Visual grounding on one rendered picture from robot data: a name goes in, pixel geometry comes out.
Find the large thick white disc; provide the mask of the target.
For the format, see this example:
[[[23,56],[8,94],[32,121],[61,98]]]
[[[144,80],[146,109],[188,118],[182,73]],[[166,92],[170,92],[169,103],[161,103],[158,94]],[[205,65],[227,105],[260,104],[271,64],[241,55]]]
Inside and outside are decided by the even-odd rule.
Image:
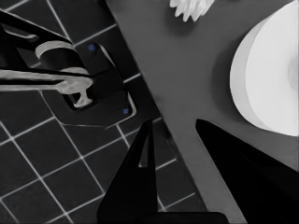
[[[299,136],[298,0],[257,23],[243,38],[231,65],[230,91],[252,125]]]

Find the larger white gear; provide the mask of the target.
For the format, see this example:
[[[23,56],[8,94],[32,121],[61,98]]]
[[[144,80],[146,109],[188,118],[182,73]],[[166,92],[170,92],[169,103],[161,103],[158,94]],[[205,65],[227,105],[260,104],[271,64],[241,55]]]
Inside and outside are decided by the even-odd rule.
[[[186,22],[188,19],[197,21],[205,16],[214,2],[215,0],[170,0],[169,6],[176,10],[176,17],[182,16],[183,21]]]

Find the dark robot body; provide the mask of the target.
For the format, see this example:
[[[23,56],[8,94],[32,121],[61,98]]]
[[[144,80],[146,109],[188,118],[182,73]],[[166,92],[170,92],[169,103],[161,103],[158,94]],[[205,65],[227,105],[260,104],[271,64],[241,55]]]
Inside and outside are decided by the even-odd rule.
[[[0,92],[41,91],[63,125],[110,128],[136,113],[103,46],[90,74],[66,37],[0,8]]]

